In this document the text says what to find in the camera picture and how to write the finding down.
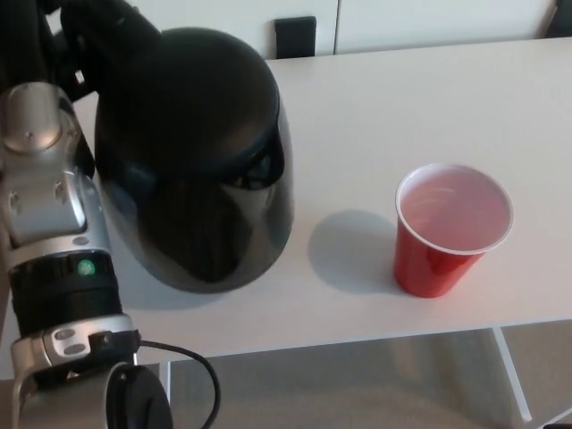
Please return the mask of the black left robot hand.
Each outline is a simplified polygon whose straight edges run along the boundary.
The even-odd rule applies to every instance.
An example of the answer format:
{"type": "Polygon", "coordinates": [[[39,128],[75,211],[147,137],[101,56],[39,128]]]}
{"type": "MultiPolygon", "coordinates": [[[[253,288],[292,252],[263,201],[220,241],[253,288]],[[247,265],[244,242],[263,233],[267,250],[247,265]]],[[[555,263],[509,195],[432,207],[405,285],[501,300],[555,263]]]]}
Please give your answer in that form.
{"type": "Polygon", "coordinates": [[[3,1],[1,90],[46,82],[75,102],[124,74],[160,37],[126,1],[3,1]]]}

